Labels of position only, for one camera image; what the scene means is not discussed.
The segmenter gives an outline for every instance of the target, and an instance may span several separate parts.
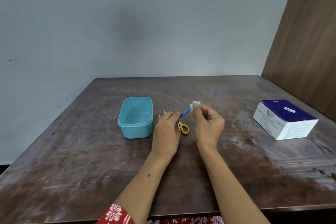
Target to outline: white cardboard box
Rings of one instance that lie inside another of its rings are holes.
[[[318,122],[288,100],[261,100],[253,118],[275,140],[306,137]]]

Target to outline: white wall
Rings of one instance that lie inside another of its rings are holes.
[[[0,0],[0,164],[94,78],[260,75],[286,1]]]

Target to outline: forearm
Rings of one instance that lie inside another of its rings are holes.
[[[155,192],[170,159],[150,153],[138,174],[115,200],[131,216],[135,224],[144,224]]]
[[[225,224],[269,224],[216,149],[199,149]]]

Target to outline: red patterned sleeve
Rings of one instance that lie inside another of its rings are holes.
[[[134,221],[119,205],[112,204],[96,224],[134,224]]]

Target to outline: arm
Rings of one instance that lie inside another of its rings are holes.
[[[152,151],[138,174],[115,200],[135,224],[145,223],[163,172],[176,153],[180,131],[177,121],[182,112],[163,115],[154,129]]]
[[[225,224],[270,224],[217,151],[224,119],[213,109],[194,107],[197,146],[207,168]]]

